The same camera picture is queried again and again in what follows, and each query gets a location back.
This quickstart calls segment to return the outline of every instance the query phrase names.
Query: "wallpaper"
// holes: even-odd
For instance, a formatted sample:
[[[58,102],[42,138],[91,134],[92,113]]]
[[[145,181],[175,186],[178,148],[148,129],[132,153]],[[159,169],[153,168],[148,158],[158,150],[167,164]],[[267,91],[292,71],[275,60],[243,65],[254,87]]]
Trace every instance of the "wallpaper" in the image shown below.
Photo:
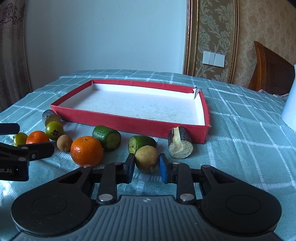
[[[199,0],[197,77],[227,82],[233,44],[233,0]],[[239,0],[233,84],[247,87],[257,58],[254,41],[296,63],[296,8],[287,0]],[[203,51],[225,55],[225,67],[202,64]]]
[[[257,58],[254,41],[296,64],[296,8],[287,0],[239,0],[239,38],[233,84],[247,87]]]
[[[227,82],[233,39],[233,0],[199,0],[199,33],[194,76]],[[224,68],[202,63],[203,51],[225,55]]]

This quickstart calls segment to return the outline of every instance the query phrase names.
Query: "light switch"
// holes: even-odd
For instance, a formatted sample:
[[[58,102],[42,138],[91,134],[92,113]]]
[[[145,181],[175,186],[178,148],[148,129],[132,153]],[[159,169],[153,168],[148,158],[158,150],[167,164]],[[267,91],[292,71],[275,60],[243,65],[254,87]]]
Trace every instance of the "light switch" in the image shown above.
[[[203,57],[202,57],[202,63],[203,64],[209,64],[210,59],[210,52],[204,51]]]
[[[216,54],[214,60],[214,66],[224,67],[225,55],[224,54]]]
[[[209,65],[214,65],[215,55],[214,52],[210,52]]]

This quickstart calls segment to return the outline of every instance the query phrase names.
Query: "cucumber slice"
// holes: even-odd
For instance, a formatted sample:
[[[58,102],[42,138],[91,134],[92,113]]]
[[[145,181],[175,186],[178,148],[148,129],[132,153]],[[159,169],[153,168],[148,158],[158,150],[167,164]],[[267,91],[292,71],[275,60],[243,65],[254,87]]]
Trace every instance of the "cucumber slice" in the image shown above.
[[[107,126],[96,126],[92,136],[100,141],[106,151],[117,149],[121,142],[120,133]]]
[[[135,154],[142,146],[153,146],[156,148],[157,142],[148,136],[132,136],[128,141],[129,153]]]

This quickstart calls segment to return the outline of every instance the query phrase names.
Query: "red cardboard tray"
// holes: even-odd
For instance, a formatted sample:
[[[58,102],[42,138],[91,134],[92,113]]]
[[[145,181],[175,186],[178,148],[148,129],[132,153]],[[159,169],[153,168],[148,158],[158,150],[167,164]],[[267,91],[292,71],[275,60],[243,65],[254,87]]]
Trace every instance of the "red cardboard tray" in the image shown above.
[[[210,115],[200,89],[133,80],[90,80],[51,104],[62,119],[89,126],[167,138],[184,126],[205,143]]]

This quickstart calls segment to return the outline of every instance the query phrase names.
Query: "table surface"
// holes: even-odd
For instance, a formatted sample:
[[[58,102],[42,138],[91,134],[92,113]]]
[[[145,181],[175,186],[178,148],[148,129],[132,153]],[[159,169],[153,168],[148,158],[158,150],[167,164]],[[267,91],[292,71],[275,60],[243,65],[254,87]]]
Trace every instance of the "table surface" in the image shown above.
[[[210,110],[211,128],[205,144],[194,144],[193,153],[182,161],[191,168],[212,165],[249,184],[274,195],[281,203],[282,217],[276,228],[283,240],[296,240],[296,133],[280,118],[284,102],[272,95],[258,93],[240,86],[191,76],[131,70],[89,70],[69,76],[37,89],[0,113],[0,123],[19,123],[29,134],[45,130],[42,113],[50,104],[90,79],[129,79],[154,81],[201,88]],[[63,122],[66,134],[73,139],[92,135],[93,127]],[[125,161],[127,143],[133,135],[123,133],[120,147],[104,153],[102,165]],[[155,138],[157,149],[169,161],[167,140]],[[12,144],[13,136],[0,136],[0,141]],[[22,193],[78,168],[69,153],[57,148],[51,158],[30,163],[27,182],[0,181],[0,240],[8,241],[18,234],[10,216],[13,201]],[[202,198],[198,184],[197,198]],[[140,173],[135,168],[131,184],[119,184],[118,194],[175,195],[175,184],[164,184],[156,170]]]

